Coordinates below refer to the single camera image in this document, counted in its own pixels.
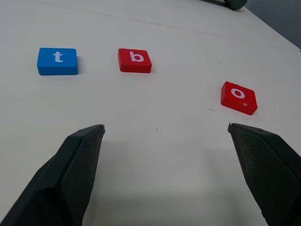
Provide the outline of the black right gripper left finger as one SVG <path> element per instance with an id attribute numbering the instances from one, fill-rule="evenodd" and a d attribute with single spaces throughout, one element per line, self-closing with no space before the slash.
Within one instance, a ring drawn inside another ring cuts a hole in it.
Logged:
<path id="1" fill-rule="evenodd" d="M 35 173 L 2 226 L 80 226 L 93 190 L 103 124 L 69 135 Z"/>

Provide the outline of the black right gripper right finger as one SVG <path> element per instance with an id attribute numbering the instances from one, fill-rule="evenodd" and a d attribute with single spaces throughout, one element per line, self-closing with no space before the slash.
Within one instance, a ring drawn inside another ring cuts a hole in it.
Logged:
<path id="1" fill-rule="evenodd" d="M 231 123 L 239 163 L 269 226 L 301 224 L 301 158 L 277 134 Z"/>

